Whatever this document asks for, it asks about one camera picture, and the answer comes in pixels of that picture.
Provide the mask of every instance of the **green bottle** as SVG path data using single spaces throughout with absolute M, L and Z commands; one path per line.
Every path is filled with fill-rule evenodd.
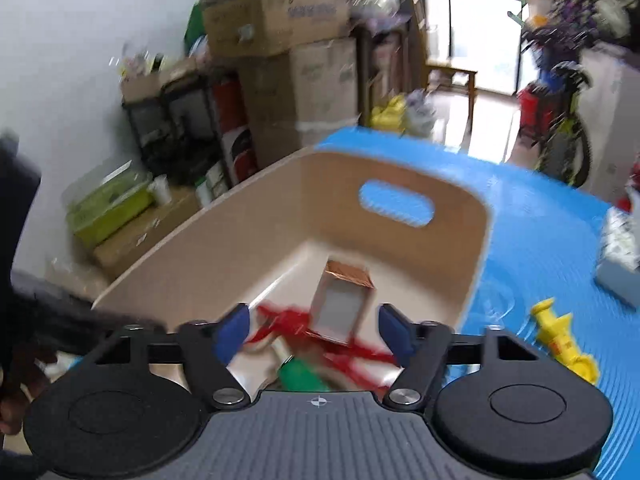
M 331 389 L 302 360 L 289 350 L 284 338 L 279 336 L 271 343 L 281 365 L 278 378 L 286 392 L 330 392 Z

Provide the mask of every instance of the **wooden chair leg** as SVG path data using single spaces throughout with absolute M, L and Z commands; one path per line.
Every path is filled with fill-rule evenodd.
M 476 104 L 476 75 L 469 74 L 468 81 L 466 82 L 467 91 L 469 95 L 469 132 L 474 127 L 474 105 Z

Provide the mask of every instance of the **gray ribbed plate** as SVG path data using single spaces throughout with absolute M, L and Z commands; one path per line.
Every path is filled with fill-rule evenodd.
M 140 480 L 487 478 L 447 454 L 420 416 L 390 412 L 369 392 L 263 392 L 241 412 L 212 416 L 191 448 Z

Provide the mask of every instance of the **crosshair symbol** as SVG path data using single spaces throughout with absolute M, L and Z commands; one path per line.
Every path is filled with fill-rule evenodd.
M 316 408 L 321 408 L 329 401 L 326 400 L 324 397 L 317 396 L 311 399 L 309 402 L 311 402 Z

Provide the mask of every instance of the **red toy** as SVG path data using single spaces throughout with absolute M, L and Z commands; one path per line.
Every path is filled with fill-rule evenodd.
M 325 365 L 338 370 L 358 387 L 384 396 L 387 386 L 381 386 L 366 374 L 356 370 L 353 360 L 360 358 L 398 366 L 393 354 L 367 346 L 355 337 L 346 345 L 330 341 L 308 328 L 310 321 L 308 312 L 292 306 L 281 310 L 274 308 L 271 304 L 261 303 L 256 309 L 265 319 L 265 323 L 244 343 L 245 345 L 260 342 L 274 333 L 276 336 L 284 336 L 295 347 L 318 346 L 322 349 L 322 361 Z

